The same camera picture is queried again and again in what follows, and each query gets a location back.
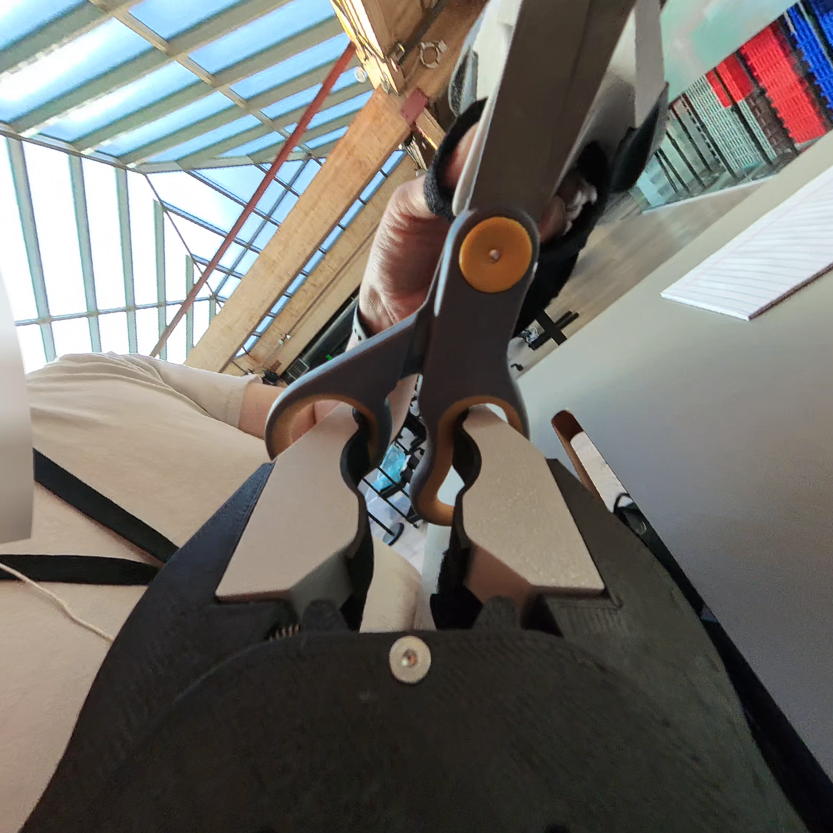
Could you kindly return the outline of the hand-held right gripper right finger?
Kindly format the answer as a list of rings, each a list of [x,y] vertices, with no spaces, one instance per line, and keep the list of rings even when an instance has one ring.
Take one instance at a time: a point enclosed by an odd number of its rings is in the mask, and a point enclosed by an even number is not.
[[[488,602],[522,617],[549,598],[601,600],[605,582],[546,457],[485,405],[455,426],[462,488],[431,596],[440,630],[471,627]]]

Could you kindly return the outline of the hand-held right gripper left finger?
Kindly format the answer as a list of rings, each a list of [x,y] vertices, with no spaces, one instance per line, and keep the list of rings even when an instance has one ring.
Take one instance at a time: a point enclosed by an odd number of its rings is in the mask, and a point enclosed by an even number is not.
[[[373,572],[367,508],[368,426],[338,405],[292,440],[302,410],[272,407],[264,441],[272,470],[216,588],[219,602],[284,600],[302,614],[331,601],[361,622]]]

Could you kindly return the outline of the grey orange-handled scissors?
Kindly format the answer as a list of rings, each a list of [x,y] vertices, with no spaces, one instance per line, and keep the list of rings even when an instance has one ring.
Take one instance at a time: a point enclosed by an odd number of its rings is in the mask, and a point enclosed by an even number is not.
[[[468,407],[500,407],[528,436],[506,351],[539,257],[540,222],[578,152],[590,141],[617,144],[636,103],[639,16],[658,23],[656,4],[624,1],[518,2],[490,10],[481,33],[505,43],[496,86],[485,100],[471,156],[454,195],[428,297],[409,318],[293,382],[266,422],[272,459],[292,444],[297,411],[320,400],[362,414],[375,466],[390,443],[388,395],[418,374],[425,451],[411,504],[427,521],[453,523],[440,501]]]

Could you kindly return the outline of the person's left hand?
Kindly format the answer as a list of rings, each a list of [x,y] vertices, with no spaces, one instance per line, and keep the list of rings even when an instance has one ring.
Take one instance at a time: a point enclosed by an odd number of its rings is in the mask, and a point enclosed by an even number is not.
[[[408,318],[426,299],[453,214],[434,172],[391,195],[373,237],[357,303],[375,336]]]

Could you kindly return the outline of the stack of grey bins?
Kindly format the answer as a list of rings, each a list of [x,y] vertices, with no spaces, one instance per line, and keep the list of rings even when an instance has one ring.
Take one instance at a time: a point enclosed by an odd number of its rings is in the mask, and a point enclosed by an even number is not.
[[[670,104],[662,151],[688,182],[709,185],[765,175],[779,159],[749,105],[724,105],[704,77]]]

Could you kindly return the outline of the stack of red bins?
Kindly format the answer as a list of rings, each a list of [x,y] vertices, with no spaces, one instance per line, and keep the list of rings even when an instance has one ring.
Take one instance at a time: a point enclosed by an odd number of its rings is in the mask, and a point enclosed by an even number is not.
[[[767,25],[705,78],[724,105],[745,102],[774,147],[774,135],[797,148],[831,132],[813,97],[797,55],[782,27],[783,16]]]

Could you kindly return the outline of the stack of blue bins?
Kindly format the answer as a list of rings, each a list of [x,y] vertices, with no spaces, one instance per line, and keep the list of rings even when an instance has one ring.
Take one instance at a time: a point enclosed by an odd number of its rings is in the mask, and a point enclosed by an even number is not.
[[[832,2],[798,1],[783,15],[783,29],[816,103],[832,115]]]

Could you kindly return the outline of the lined writing pad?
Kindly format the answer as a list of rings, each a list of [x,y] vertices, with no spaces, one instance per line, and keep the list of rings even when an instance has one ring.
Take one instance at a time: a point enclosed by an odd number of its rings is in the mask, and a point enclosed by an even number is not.
[[[751,321],[828,272],[832,168],[661,292],[683,306]]]

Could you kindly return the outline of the wooden roof beam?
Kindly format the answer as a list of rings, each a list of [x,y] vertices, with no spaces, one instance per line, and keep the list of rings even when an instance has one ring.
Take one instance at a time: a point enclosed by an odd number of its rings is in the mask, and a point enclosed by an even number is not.
[[[312,259],[338,221],[380,171],[411,129],[401,115],[408,94],[419,89],[430,99],[446,86],[466,35],[482,2],[445,2],[429,26],[428,41],[443,41],[446,50],[437,68],[418,57],[406,60],[402,94],[376,89],[353,118],[345,135],[328,152],[276,233],[257,257],[220,313],[209,324],[185,360],[188,367],[223,371],[256,326]]]

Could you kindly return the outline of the red pipe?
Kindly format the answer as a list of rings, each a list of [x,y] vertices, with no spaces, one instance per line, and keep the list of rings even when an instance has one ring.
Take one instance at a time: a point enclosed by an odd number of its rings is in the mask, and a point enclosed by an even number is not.
[[[279,151],[276,154],[276,157],[273,159],[270,167],[264,173],[263,179],[258,184],[253,195],[250,197],[250,199],[243,207],[243,210],[241,211],[238,218],[235,220],[235,223],[232,225],[231,229],[225,234],[223,241],[220,243],[213,257],[210,259],[208,264],[203,269],[203,273],[196,281],[196,283],[193,284],[192,288],[188,291],[182,305],[174,313],[172,320],[161,331],[156,345],[153,347],[153,349],[151,349],[151,356],[161,356],[162,349],[167,345],[167,341],[172,336],[172,333],[175,331],[177,325],[182,320],[182,318],[186,317],[187,313],[191,311],[194,303],[197,300],[197,296],[200,290],[203,288],[203,286],[207,284],[207,281],[209,280],[210,276],[212,276],[213,272],[220,264],[229,247],[234,243],[236,236],[242,230],[249,216],[254,213],[257,204],[260,202],[269,185],[276,177],[276,173],[279,171],[279,168],[287,161],[290,153],[301,142],[304,133],[307,131],[310,125],[310,122],[312,121],[314,116],[318,114],[318,111],[321,109],[323,103],[330,95],[334,85],[338,81],[338,78],[348,69],[348,65],[350,64],[352,58],[356,55],[356,50],[356,44],[354,42],[349,42],[348,46],[344,49],[340,57],[335,61],[331,70],[328,72],[328,75],[326,76],[326,78],[324,78],[316,96],[312,99],[312,101],[307,105],[307,107],[303,111],[300,119],[297,121],[296,127],[293,130],[293,132],[282,143]]]

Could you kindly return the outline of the glass skylight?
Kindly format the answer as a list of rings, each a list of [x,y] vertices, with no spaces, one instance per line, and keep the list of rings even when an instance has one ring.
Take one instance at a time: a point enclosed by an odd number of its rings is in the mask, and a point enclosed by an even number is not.
[[[150,355],[349,42],[356,55],[177,325],[182,363],[442,2],[12,1],[2,276],[26,372]]]

